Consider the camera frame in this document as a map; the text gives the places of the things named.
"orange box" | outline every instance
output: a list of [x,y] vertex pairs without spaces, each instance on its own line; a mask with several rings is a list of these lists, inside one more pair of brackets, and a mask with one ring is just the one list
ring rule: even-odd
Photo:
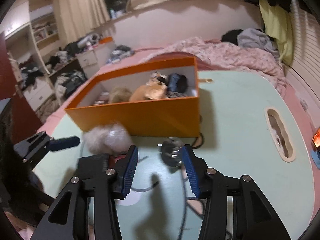
[[[113,87],[127,87],[134,92],[150,75],[183,74],[188,78],[187,97],[92,106],[101,92]],[[194,57],[153,61],[101,74],[70,102],[65,111],[87,132],[98,125],[120,122],[133,136],[198,137],[199,88]]]

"mint green table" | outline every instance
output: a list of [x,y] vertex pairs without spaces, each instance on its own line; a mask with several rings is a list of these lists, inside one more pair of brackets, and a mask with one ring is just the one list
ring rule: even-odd
[[[209,167],[226,176],[250,175],[271,202],[292,240],[308,226],[314,206],[310,159],[297,124],[273,86],[264,78],[233,71],[201,71],[200,108],[204,145],[195,150]],[[265,118],[273,107],[283,118],[296,159],[284,162]],[[66,115],[53,136],[77,135],[81,130]],[[157,152],[164,138],[134,137],[139,163],[127,198],[117,202],[124,240],[198,239],[204,203],[195,200],[183,169],[170,170]],[[185,143],[193,139],[182,138]],[[48,153],[34,172],[44,190],[56,197],[73,176],[77,159],[88,156],[85,145]],[[93,206],[90,205],[92,222]],[[232,232],[232,198],[228,199],[228,226]]]

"pink bed sheet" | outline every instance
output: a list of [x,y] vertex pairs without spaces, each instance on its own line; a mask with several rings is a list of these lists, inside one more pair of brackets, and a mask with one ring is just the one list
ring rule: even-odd
[[[159,49],[162,49],[162,48],[149,48],[149,49],[136,50],[136,54],[133,55],[132,57],[125,58],[118,64],[105,65],[104,67],[100,68],[100,70],[95,75],[99,75],[106,72],[110,72],[112,70],[136,65],[142,59],[144,59],[145,57],[149,56],[152,53],[157,52]],[[152,60],[168,59],[170,57],[185,57],[185,56],[186,56],[185,53],[181,53],[181,54],[169,53],[166,55],[159,55],[153,58]],[[197,58],[197,63],[198,63],[199,70],[215,70],[215,68],[203,62],[199,58]],[[70,98],[68,98],[68,100],[65,101],[64,104],[55,113],[53,113],[48,117],[46,123],[41,128],[39,128],[38,132],[46,131],[48,135],[52,135],[54,129],[57,127],[57,125],[59,124],[63,116],[66,114],[66,112],[64,111],[64,108],[73,100],[73,98],[75,98],[79,94],[79,92],[83,89],[83,87],[86,86],[87,82],[84,83]],[[303,139],[306,143],[308,152],[310,154],[310,151],[312,149],[311,138],[314,134],[312,121],[309,115],[302,108],[300,104],[300,100],[295,94],[294,88],[289,84],[287,84],[286,91],[283,94],[283,99],[297,122],[297,125],[302,133]],[[314,216],[320,207],[320,170],[317,169],[312,159],[311,159],[311,165],[312,165],[314,185],[315,185],[314,186],[315,187],[315,204],[314,204],[314,214],[313,214]]]

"silver bolt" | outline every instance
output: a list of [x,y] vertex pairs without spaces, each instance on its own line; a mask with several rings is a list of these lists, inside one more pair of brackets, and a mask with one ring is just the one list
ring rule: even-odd
[[106,170],[106,174],[107,175],[112,175],[112,174],[115,174],[115,170],[114,169],[108,169],[108,170]]
[[207,168],[207,173],[213,175],[216,173],[216,170],[214,168]]
[[249,175],[243,175],[242,176],[242,179],[245,181],[245,182],[249,182],[251,180],[251,177]]
[[71,180],[71,183],[75,184],[79,182],[79,178],[78,177],[73,177]]

